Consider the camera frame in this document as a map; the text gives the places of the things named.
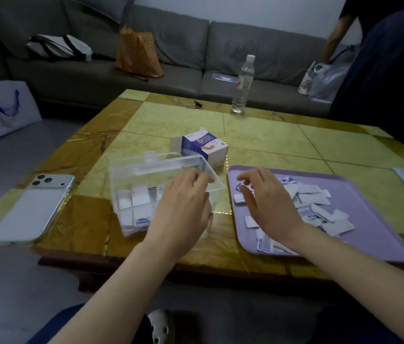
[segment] white wall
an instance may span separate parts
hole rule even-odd
[[[211,21],[268,27],[328,38],[345,0],[136,0],[137,5]],[[357,22],[343,40],[359,43]]]

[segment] blue handle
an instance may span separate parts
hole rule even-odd
[[[16,89],[14,92],[14,95],[16,97],[16,102],[13,106],[11,106],[11,107],[1,107],[0,106],[0,112],[3,115],[8,116],[8,117],[14,117],[17,114],[19,114],[19,112],[20,112],[19,111],[19,107],[20,107],[19,94],[20,94],[19,90]]]

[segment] white crocs shoe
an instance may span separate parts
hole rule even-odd
[[[153,329],[154,344],[174,344],[175,322],[167,310],[154,310],[148,315]]]

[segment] phone case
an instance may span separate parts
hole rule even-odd
[[[69,194],[73,181],[73,175],[37,175],[0,222],[0,244],[30,243],[40,238]]]

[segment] bottle label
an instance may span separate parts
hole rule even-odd
[[[237,89],[248,89],[250,90],[251,83],[253,82],[253,77],[240,76],[237,80]]]

